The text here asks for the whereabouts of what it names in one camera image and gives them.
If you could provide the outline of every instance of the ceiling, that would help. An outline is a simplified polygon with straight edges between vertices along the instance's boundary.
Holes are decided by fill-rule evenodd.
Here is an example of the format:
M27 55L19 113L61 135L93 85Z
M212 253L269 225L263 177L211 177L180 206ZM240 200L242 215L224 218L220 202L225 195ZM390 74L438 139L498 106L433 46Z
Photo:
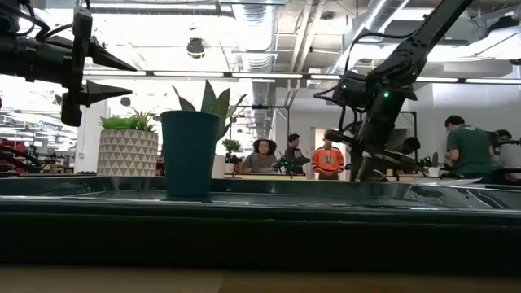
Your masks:
M173 3L174 1L160 0L137 2L91 0L91 2L94 12L93 34L105 43L111 53L142 70L245 71L245 60L266 54L266 52L245 53L251 44L261 43L262 35L255 33L256 30L252 30L252 27L240 23L239 17L234 17L234 13L238 12L236 9L231 9L229 5L233 1L221 1L221 13L215 11L213 2L197 4L194 4L193 1ZM392 22L385 29L385 33L403 34L415 30L421 24L423 16L430 13L439 2L436 0L411 0L403 10L393 15ZM51 27L68 24L72 21L72 9L75 3L75 0L39 1L37 2L39 9L37 15ZM294 57L294 50L300 36L303 38L301 38L301 47L296 50L297 57L306 55L302 62L302 72L321 71L335 64L347 48L346 34L366 13L369 1L327 1L321 9L322 15L327 13L331 16L328 20L315 20L315 17L321 17L315 15L319 8L315 1L311 6L307 22L302 24L306 3L310 4L312 1L289 0L285 5L276 8L272 34L273 45L267 51L274 56L273 69L276 72L291 70L292 57ZM521 35L509 37L507 42L504 42L501 38L506 37L498 33L491 34L491 37L497 38L496 42L501 41L504 44L501 48L497 46L495 50L489 50L490 40L487 43L480 40L486 31L483 26L491 25L497 16L491 17L489 20L486 17L480 18L480 16L510 9L514 18L519 17L518 5L519 0L480 0L473 3L447 33L444 43L437 46L429 55L430 62L422 74L429 77L502 77L508 74L511 70L508 59L521 57L521 53L519 53L521 52L519 50L521 49L519 47ZM21 21L20 25L21 30L28 27L24 21ZM61 35L72 38L70 31L63 32ZM193 37L200 37L204 40L205 56L202 59L193 59L186 53L186 45ZM310 40L309 48L304 46L308 42L308 38ZM360 73L370 71L385 60L395 47L396 42L387 39L380 43L365 42L355 46L352 52L352 58L356 59L353 69ZM87 67L99 68L92 63L88 63ZM146 81L135 78L105 81L97 79L97 82L133 90L134 94L130 96L132 106L141 111L152 111L155 114L168 109L178 109L178 101L173 95L171 85L175 85L180 93L185 95L185 98L193 99L194 103L200 103L204 88L202 81L175 78L171 81ZM246 104L257 103L256 92L252 89L251 82L214 81L212 84L217 92L230 87L235 100L241 94L248 94ZM286 83L278 81L269 86L286 87ZM4 120L3 123L0 120L0 137L12 138L13 130L18 131L17 129L24 127L24 122L36 128L39 125L46 127L51 125L55 129L54 135L59 131L63 132L64 128L68 129L59 123L59 119L57 119L59 116L55 114L60 109L55 95L62 94L66 91L65 89L48 83L25 83L14 77L1 77L0 89L4 106L0 112L0 117ZM270 93L275 95L282 91L284 90L278 89L270 91ZM276 102L273 103L280 103L280 100L280 98L274 98ZM112 115L132 114L132 109L121 106L118 98L111 99L109 104ZM30 116L37 115L37 119L31 119L20 116L20 113L14 113L18 110L21 110L22 113L38 110L50 114L29 114ZM256 137L256 131L254 129L250 131L250 127L255 128L252 125L258 122L253 120L259 118L255 118L258 113L252 112L251 109L245 109L243 114L244 118L238 122L235 133L239 127L242 127L240 133L244 134L240 134L240 136L243 137L241 143L244 145ZM269 125L269 115L261 117L261 119L267 120L265 125ZM75 129L70 130L71 136L73 136Z

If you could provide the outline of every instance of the green leafy plant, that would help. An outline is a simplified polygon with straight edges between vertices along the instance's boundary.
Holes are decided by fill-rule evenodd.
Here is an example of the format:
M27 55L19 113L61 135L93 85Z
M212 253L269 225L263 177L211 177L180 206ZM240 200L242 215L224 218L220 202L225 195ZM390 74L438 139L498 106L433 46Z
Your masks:
M99 117L99 124L104 129L134 129L134 130L142 130L150 133L154 133L155 130L154 125L150 125L151 115L150 112L139 112L138 110L132 108L136 113L132 117L122 118L118 116L113 116L110 118Z
M230 155L232 151L238 151L239 148L241 148L241 143L234 139L225 139L222 142L222 145L225 146L226 150L228 151L228 154Z
M183 98L179 91L177 91L176 87L173 86L173 91L179 98L179 104L181 105L181 109L183 111L196 111L194 105L188 102L185 98ZM230 107L230 89L223 91L219 94L219 98L215 95L213 91L212 85L210 81L206 80L206 85L204 87L203 94L203 103L201 105L201 111L206 113L212 113L221 118L221 125L219 127L219 134L217 135L217 141L220 141L230 128L232 121L235 121L237 117L232 117L232 115L237 111L239 105L243 102L244 98L246 98L246 94L243 94L238 102Z

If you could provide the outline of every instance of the white geometric plant pot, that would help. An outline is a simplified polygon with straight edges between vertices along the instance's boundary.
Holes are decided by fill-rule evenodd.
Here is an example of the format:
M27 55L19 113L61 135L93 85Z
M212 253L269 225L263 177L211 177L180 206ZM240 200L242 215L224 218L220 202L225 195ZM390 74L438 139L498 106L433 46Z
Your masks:
M98 176L155 176L157 134L104 129L99 139Z

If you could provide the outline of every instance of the green shirt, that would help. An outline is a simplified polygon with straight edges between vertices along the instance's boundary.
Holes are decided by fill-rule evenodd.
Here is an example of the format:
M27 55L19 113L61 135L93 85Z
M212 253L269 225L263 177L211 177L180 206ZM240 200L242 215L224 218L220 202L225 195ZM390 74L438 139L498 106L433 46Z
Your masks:
M459 150L459 159L453 163L457 175L491 173L490 139L486 132L468 125L449 133L447 151Z

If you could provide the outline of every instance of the potted plant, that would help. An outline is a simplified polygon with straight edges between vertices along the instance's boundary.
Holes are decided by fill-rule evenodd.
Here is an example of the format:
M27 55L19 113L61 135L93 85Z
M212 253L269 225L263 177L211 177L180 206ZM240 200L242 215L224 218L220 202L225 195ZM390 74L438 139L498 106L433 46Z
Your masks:
M100 118L99 176L155 176L158 136L149 113Z
M225 139L222 142L222 145L225 146L226 150L226 158L225 158L225 173L230 174L234 171L234 166L236 162L232 161L232 151L238 151L241 148L241 144L239 141L234 139Z
M206 81L200 111L183 98L175 86L180 111L161 113L167 193L169 196L207 195L214 168L224 177L224 156L215 155L216 143L230 128L229 118L239 102L230 108L230 89L216 96Z

